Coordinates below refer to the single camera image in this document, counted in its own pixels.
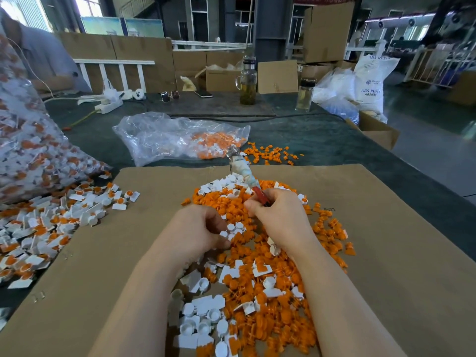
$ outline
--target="red handle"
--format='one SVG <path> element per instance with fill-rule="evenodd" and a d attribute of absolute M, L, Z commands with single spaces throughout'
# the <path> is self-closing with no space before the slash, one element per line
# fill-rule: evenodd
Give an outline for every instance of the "red handle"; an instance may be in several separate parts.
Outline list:
<path fill-rule="evenodd" d="M 258 197 L 258 200 L 261 204 L 263 204 L 265 207 L 271 206 L 271 202 L 258 186 L 255 186 L 252 189 L 256 193 L 256 196 Z"/>

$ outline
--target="table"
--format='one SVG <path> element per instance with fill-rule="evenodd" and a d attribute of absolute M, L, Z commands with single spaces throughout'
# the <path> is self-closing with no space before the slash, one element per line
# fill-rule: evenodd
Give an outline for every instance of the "table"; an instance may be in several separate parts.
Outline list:
<path fill-rule="evenodd" d="M 247 123 L 227 122 L 232 125 L 251 125 L 249 141 L 256 142 L 259 146 L 289 146 L 294 154 L 304 154 L 295 161 L 298 166 L 362 164 L 463 252 L 476 260 L 476 207 L 368 139 L 340 118 L 330 115 L 315 104 L 307 115 L 295 112 L 296 94 L 261 95 L 268 105 L 263 104 L 260 109 L 253 108 L 248 114 L 243 111 L 246 107 L 241 110 L 237 107 L 236 93 L 215 93 L 217 99 L 223 102 L 219 108 L 214 103 L 207 106 L 206 99 L 200 99 L 192 93 L 184 94 L 181 93 L 181 98 L 194 105 L 188 110 L 182 104 L 180 108 L 175 107 L 173 101 L 165 104 L 159 101 L 158 95 L 148 95 L 149 99 L 145 103 L 126 102 L 109 114 L 93 115 L 72 131 L 66 132 L 66 135 L 83 151 L 112 166 L 113 173 L 117 174 L 121 168 L 134 166 L 127 148 L 111 129 L 124 116 L 146 110 L 167 111 L 171 116 L 184 116 L 187 113 L 196 115 L 197 110 L 204 117 L 226 119 L 227 117 L 223 117 L 224 113 L 241 116 L 228 118 Z M 47 109 L 53 120 L 64 127 L 90 113 L 93 105 L 82 104 L 78 107 L 75 101 L 57 100 L 47 103 Z M 270 108 L 275 114 L 273 119 L 264 117 L 269 117 Z M 226 164 L 228 161 L 221 158 L 169 159 L 150 165 L 204 168 Z M 28 293 L 27 289 L 0 289 L 0 307 L 16 308 Z"/>

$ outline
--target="smartphone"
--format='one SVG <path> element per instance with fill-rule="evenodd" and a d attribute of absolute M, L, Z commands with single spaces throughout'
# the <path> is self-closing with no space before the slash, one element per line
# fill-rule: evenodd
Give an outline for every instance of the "smartphone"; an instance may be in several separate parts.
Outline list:
<path fill-rule="evenodd" d="M 213 95 L 211 95 L 208 91 L 206 90 L 195 90 L 194 91 L 195 94 L 197 94 L 198 96 L 200 97 L 213 97 Z"/>

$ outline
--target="power strip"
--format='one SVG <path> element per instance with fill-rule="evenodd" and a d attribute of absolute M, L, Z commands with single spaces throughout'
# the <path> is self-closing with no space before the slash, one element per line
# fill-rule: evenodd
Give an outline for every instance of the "power strip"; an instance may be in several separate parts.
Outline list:
<path fill-rule="evenodd" d="M 114 103 L 110 104 L 99 104 L 96 105 L 94 108 L 98 111 L 100 114 L 107 114 L 110 113 L 111 111 L 117 109 L 118 107 L 122 106 L 124 103 L 122 102 L 121 99 Z"/>

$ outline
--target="forearm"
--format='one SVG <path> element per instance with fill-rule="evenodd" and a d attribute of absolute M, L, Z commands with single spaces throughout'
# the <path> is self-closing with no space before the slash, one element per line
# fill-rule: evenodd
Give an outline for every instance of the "forearm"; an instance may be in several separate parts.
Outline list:
<path fill-rule="evenodd" d="M 51 91 L 74 89 L 74 79 L 72 76 L 54 76 L 43 81 L 48 85 Z M 40 80 L 32 80 L 31 82 L 38 91 L 49 91 L 46 85 Z"/>
<path fill-rule="evenodd" d="M 89 357 L 164 356 L 167 306 L 177 271 L 167 253 L 137 264 Z"/>
<path fill-rule="evenodd" d="M 293 258 L 304 282 L 324 357 L 405 356 L 317 239 L 299 246 Z"/>

